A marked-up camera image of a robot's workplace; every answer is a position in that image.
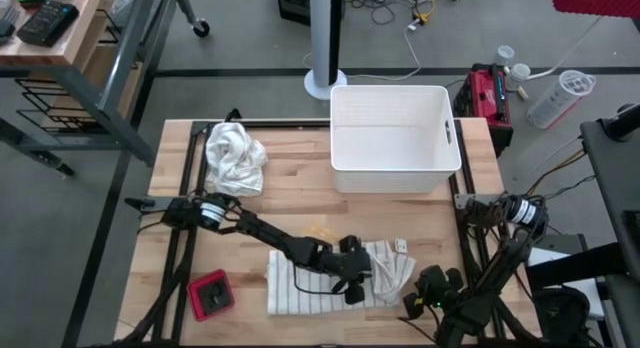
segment white storage bin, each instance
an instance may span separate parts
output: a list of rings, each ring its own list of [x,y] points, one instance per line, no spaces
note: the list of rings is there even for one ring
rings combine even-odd
[[[331,165],[341,193],[429,193],[460,169],[441,86],[331,90]]]

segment white towel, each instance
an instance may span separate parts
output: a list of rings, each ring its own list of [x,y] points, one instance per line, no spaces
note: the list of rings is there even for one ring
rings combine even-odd
[[[240,123],[216,124],[207,140],[209,175],[216,191],[236,197],[262,192],[262,166],[267,164],[264,146],[251,137]]]
[[[394,277],[393,281],[395,281],[395,277],[398,278],[397,290],[394,289],[393,292],[390,292],[389,281],[386,278],[379,280],[378,277],[382,278],[382,276],[376,275],[377,269],[374,268],[374,277],[365,279],[362,284],[365,300],[358,304],[346,304],[342,295],[303,293],[293,284],[293,264],[291,261],[287,260],[282,252],[271,250],[267,267],[269,294],[267,313],[270,315],[309,315],[397,305],[400,302],[400,289],[411,276],[415,260],[406,254],[393,253],[387,241],[368,242],[364,244],[364,247],[370,256],[375,257],[375,260],[386,263],[387,269],[392,272]],[[371,263],[377,266],[373,258]],[[301,268],[296,268],[296,272],[298,286],[309,291],[330,292],[331,288],[340,280],[338,277],[311,273]]]

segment concrete floor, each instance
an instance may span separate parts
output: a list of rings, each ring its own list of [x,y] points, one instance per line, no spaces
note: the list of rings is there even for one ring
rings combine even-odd
[[[300,68],[310,52],[307,27],[279,18],[276,0],[191,0],[213,36],[199,40],[180,12],[167,39],[161,68]],[[402,37],[409,9],[393,7],[396,21],[376,26],[368,9],[347,8],[342,24],[342,67],[413,67]],[[431,21],[410,38],[424,67],[470,67],[489,62],[496,47],[511,45],[517,60],[551,66],[594,17],[555,12],[551,0],[440,0]],[[570,66],[640,66],[640,33],[628,19],[605,18],[567,62]],[[413,77],[401,84],[444,85],[461,77]],[[535,100],[554,78],[527,83]],[[507,188],[519,192],[579,146],[574,142],[530,174],[547,155],[578,135],[582,121],[611,115],[637,102],[637,76],[597,76],[594,93],[548,131],[524,119],[529,103],[511,99],[516,134],[500,158]],[[353,84],[385,84],[372,79]],[[457,86],[450,89],[453,95]],[[17,85],[0,80],[3,117],[29,129],[13,110],[26,105]],[[165,119],[222,118],[237,107],[245,117],[327,117],[328,105],[310,98],[301,78],[156,79],[140,132],[156,147]],[[64,153],[78,177],[60,180],[0,145],[0,346],[57,347],[114,173],[116,152]],[[146,192],[151,170],[132,159],[121,198]],[[553,192],[591,173],[587,160],[547,179],[540,192]],[[584,233],[591,245],[613,236],[594,182],[550,203],[551,222],[567,233]],[[119,206],[85,320],[81,344],[108,342],[135,244],[135,212]]]

